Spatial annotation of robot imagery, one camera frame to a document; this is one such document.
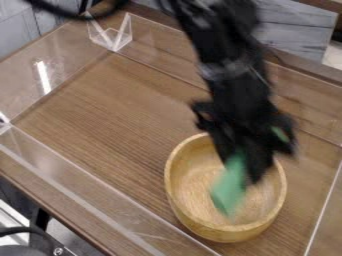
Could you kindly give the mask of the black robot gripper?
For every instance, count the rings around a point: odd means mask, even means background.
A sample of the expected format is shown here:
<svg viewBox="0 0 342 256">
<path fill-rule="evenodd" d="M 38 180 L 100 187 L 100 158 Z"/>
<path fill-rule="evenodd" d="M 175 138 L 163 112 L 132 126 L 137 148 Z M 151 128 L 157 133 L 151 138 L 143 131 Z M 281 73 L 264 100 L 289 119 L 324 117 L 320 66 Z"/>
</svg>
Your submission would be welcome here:
<svg viewBox="0 0 342 256">
<path fill-rule="evenodd" d="M 293 122 L 271 102 L 271 82 L 265 76 L 256 74 L 232 79 L 204 78 L 203 81 L 211 98 L 208 101 L 193 101 L 191 110 L 197 118 L 197 128 L 208 134 L 212 131 L 211 139 L 221 162 L 235 153 L 236 138 L 247 134 L 263 135 L 272 125 L 292 134 L 293 153 Z M 247 141 L 244 152 L 248 178 L 256 184 L 272 166 L 272 151 L 255 141 Z"/>
</svg>

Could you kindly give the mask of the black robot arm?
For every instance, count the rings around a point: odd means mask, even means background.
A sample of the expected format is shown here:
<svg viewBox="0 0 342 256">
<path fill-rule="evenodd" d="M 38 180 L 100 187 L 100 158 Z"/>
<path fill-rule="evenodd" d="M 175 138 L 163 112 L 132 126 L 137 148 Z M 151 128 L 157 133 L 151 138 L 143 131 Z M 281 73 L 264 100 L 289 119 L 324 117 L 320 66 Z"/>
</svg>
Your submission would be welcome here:
<svg viewBox="0 0 342 256">
<path fill-rule="evenodd" d="M 253 37 L 259 25 L 252 0 L 165 0 L 192 43 L 197 71 L 209 91 L 207 101 L 191 103 L 196 126 L 213 141 L 223 161 L 240 151 L 248 180 L 256 183 L 273 154 L 291 155 L 293 121 L 272 103 L 263 45 Z"/>
</svg>

